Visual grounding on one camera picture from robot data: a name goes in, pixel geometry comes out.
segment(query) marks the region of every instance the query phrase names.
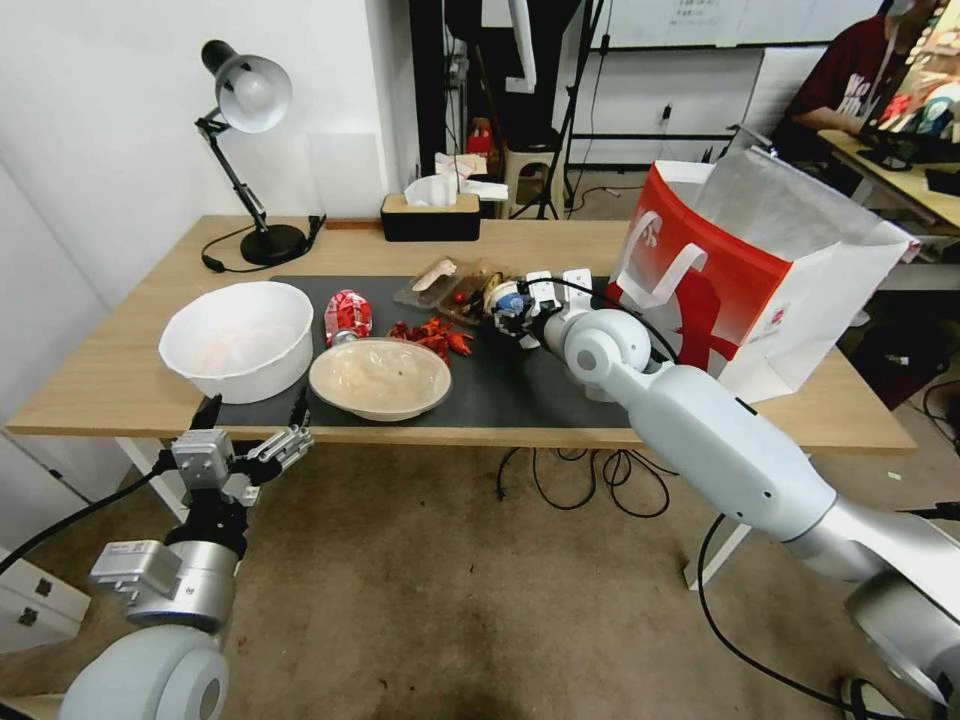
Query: wooden table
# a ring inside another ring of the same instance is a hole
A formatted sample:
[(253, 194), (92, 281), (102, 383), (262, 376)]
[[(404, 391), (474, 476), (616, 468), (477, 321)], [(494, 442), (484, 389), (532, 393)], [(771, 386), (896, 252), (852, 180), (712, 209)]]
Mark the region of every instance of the wooden table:
[[(863, 205), (881, 188), (894, 195), (924, 221), (948, 226), (960, 234), (960, 198), (938, 193), (927, 187), (923, 171), (928, 168), (960, 170), (960, 163), (914, 165), (910, 170), (895, 171), (880, 167), (857, 153), (868, 146), (841, 130), (821, 130), (820, 139), (831, 154), (860, 175), (860, 184), (851, 199)], [(960, 266), (913, 262), (896, 265), (880, 284), (880, 290), (960, 290)]]
[(818, 134), (830, 146), (835, 158), (860, 173), (863, 181), (868, 183), (864, 185), (861, 181), (862, 187), (858, 187), (853, 196), (855, 200), (865, 199), (868, 189), (880, 185), (902, 198), (921, 217), (960, 228), (960, 198), (928, 189), (927, 178), (923, 174), (928, 167), (960, 170), (960, 163), (914, 165), (910, 170), (902, 171), (887, 170), (858, 155), (860, 150), (869, 146), (842, 130), (821, 130)]
[[(305, 229), (303, 218), (283, 222)], [(484, 220), (477, 242), (400, 243), (375, 230), (323, 230), (305, 257), (277, 270), (216, 275), (200, 262), (208, 240), (246, 224), (242, 217), (204, 217), (170, 250), (103, 324), (10, 421), (14, 433), (102, 435), (117, 438), (146, 472), (158, 438), (182, 433), (201, 399), (186, 380), (167, 370), (157, 342), (170, 316), (197, 296), (225, 285), (285, 275), (414, 274), (438, 255), (496, 259), (516, 271), (589, 267), (606, 274), (627, 230), (626, 222)], [(239, 242), (217, 246), (228, 266), (243, 265)], [(757, 409), (808, 452), (909, 452), (910, 436), (847, 360), (831, 352), (800, 392), (758, 403)], [(230, 428), (234, 437), (266, 437), (278, 428)], [(512, 447), (641, 447), (625, 428), (312, 427), (319, 442), (493, 445)], [(183, 486), (175, 472), (154, 489), (181, 518)]]

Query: paper bag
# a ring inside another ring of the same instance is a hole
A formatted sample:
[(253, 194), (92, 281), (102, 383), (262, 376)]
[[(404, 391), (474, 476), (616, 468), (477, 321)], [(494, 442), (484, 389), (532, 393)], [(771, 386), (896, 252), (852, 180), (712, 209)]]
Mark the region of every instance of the paper bag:
[(911, 242), (756, 150), (657, 162), (607, 294), (756, 402), (800, 389)]

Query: stool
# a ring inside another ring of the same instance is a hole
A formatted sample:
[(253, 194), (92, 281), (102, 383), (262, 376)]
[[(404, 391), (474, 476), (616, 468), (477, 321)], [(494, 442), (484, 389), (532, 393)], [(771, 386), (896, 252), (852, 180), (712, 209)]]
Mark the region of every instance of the stool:
[[(507, 185), (507, 199), (500, 203), (500, 219), (509, 219), (513, 213), (522, 208), (524, 204), (535, 198), (543, 189), (547, 181), (547, 175), (550, 172), (550, 163), (553, 162), (553, 151), (544, 149), (534, 150), (511, 150), (509, 145), (504, 152), (504, 171), (503, 182)], [(533, 176), (521, 176), (523, 169), (531, 165), (539, 166)], [(517, 200), (518, 191), (525, 184), (533, 185), (527, 190), (525, 195), (521, 195), (521, 200)], [(550, 199), (553, 201), (553, 207), (557, 210), (560, 219), (563, 218), (563, 153), (560, 153), (557, 159), (557, 167), (553, 173), (553, 182), (550, 184)], [(527, 208), (527, 211), (520, 215), (521, 218), (535, 218), (540, 210), (540, 204), (535, 203)], [(548, 207), (545, 216), (553, 220), (553, 213)]]

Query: plate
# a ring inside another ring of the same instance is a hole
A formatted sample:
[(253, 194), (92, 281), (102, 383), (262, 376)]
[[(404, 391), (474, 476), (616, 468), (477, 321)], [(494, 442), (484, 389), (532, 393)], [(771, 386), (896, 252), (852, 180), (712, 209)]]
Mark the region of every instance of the plate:
[(335, 345), (310, 366), (324, 402), (377, 422), (399, 422), (435, 408), (450, 392), (450, 368), (432, 350), (391, 338)]

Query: white plastic bowl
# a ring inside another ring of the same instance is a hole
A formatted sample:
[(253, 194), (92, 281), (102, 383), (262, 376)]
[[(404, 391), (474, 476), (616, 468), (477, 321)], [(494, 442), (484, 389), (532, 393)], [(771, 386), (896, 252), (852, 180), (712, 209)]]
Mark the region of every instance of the white plastic bowl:
[(292, 285), (238, 283), (201, 295), (170, 318), (160, 357), (207, 397), (256, 402), (310, 367), (312, 323), (310, 299)]

